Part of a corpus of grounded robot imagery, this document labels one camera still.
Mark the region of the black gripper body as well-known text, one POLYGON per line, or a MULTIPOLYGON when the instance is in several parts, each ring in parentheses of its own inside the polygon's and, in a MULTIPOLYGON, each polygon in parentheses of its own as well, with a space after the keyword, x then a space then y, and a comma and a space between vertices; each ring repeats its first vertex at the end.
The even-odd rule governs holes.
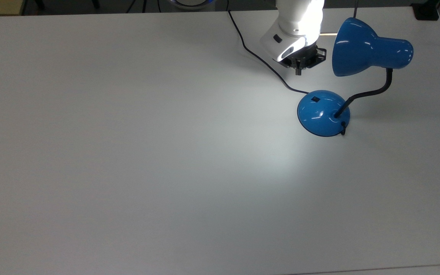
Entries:
POLYGON ((294 70, 299 66, 302 66, 303 69, 313 68, 324 62, 326 57, 326 49, 319 48, 317 45, 311 45, 289 54, 282 59, 281 65, 285 68, 293 68, 294 70))

